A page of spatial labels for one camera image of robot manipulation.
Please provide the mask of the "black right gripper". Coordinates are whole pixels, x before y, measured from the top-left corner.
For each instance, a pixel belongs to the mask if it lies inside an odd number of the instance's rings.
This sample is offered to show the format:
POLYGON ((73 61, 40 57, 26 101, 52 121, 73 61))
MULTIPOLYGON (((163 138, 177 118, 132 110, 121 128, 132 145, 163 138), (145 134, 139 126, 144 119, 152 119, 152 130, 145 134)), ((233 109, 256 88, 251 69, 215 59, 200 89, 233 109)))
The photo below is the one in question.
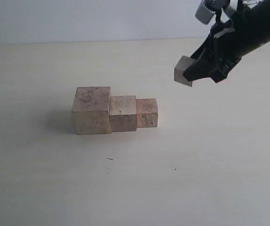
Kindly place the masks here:
POLYGON ((215 24, 211 27, 207 39, 191 57, 184 56, 183 77, 188 82, 211 78, 218 83, 226 79, 241 60, 241 57, 233 56, 229 52, 230 43, 227 39, 231 38, 234 32, 233 22, 222 22, 221 14, 216 14, 215 24))

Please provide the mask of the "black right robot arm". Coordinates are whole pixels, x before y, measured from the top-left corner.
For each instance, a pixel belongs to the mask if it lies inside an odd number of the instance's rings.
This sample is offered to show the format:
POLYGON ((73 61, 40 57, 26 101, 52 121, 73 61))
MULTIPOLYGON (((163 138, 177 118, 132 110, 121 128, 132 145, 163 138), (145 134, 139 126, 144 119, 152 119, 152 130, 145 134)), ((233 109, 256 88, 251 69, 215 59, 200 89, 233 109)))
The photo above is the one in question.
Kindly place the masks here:
POLYGON ((215 24, 181 74, 188 86, 226 79, 243 56, 270 42, 270 0, 203 0, 195 17, 203 24, 215 18, 215 24))

